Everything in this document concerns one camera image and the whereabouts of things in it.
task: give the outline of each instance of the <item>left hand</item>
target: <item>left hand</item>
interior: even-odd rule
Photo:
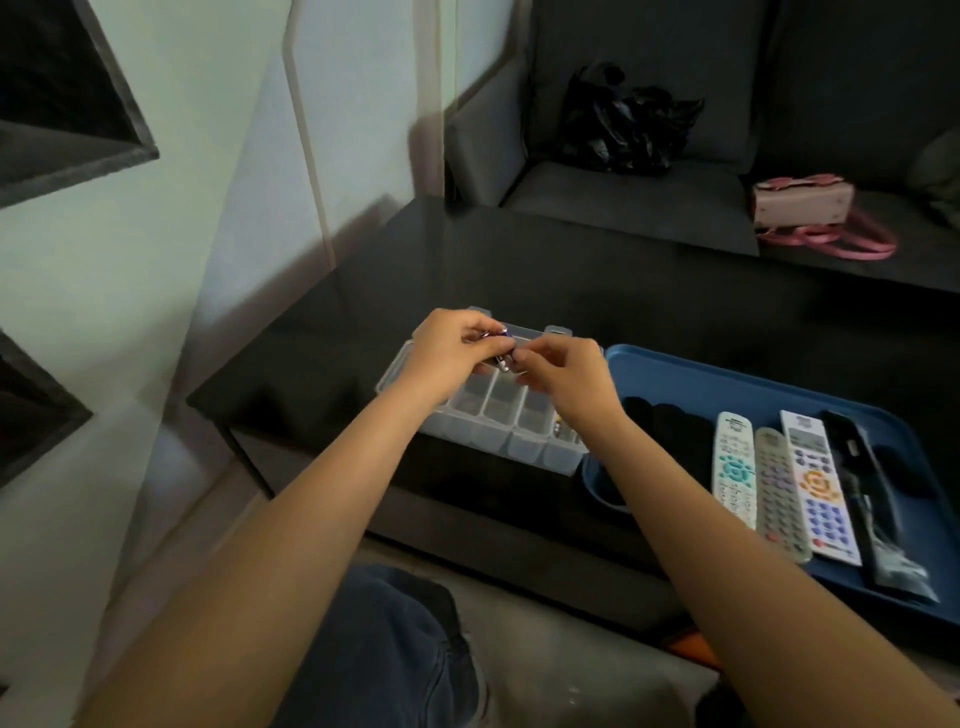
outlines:
[[[503,329],[503,324],[479,311],[437,308],[414,331],[414,346],[397,383],[422,390],[430,406],[437,406],[452,397],[474,370],[492,375],[481,362],[512,351],[516,342],[507,336],[474,340],[484,331]]]

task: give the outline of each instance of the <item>gray sofa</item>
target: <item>gray sofa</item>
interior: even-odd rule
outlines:
[[[446,159],[469,202],[744,255],[769,255],[960,292],[960,233],[902,180],[960,124],[960,3],[930,0],[534,0],[525,57],[450,119]],[[683,158],[662,178],[550,159],[570,77],[595,61],[628,85],[705,98]],[[836,172],[900,235],[880,262],[757,244],[754,179]]]

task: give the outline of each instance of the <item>pants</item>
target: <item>pants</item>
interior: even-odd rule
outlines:
[[[272,728],[463,728],[477,701],[450,592],[361,567],[340,585]]]

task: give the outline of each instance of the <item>person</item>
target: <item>person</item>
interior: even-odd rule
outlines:
[[[396,382],[171,600],[75,725],[465,725],[480,697],[449,594],[399,571],[344,577],[420,424],[513,348],[473,340],[501,329],[431,313]],[[545,335],[515,357],[606,466],[757,725],[960,725],[917,667],[625,415],[595,342]]]

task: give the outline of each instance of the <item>black pouch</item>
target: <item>black pouch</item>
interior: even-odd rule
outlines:
[[[670,169],[705,102],[674,101],[657,86],[624,89],[625,78],[613,63],[574,74],[553,159],[622,175],[662,175]]]

